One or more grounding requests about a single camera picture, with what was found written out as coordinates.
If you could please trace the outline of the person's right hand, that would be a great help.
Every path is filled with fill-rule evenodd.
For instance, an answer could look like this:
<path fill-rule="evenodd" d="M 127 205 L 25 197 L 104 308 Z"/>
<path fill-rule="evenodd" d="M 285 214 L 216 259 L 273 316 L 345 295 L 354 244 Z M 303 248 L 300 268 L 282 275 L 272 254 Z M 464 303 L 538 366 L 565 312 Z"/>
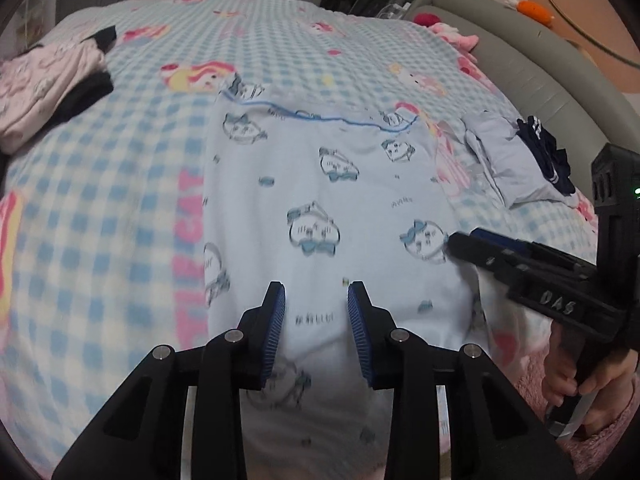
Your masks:
<path fill-rule="evenodd" d="M 582 421 L 584 434 L 591 437 L 615 422 L 634 396 L 638 352 L 615 351 L 588 378 L 577 380 L 575 361 L 561 347 L 562 335 L 562 326 L 553 322 L 549 352 L 544 359 L 542 395 L 550 404 L 561 406 L 567 396 L 595 393 L 593 404 Z"/>

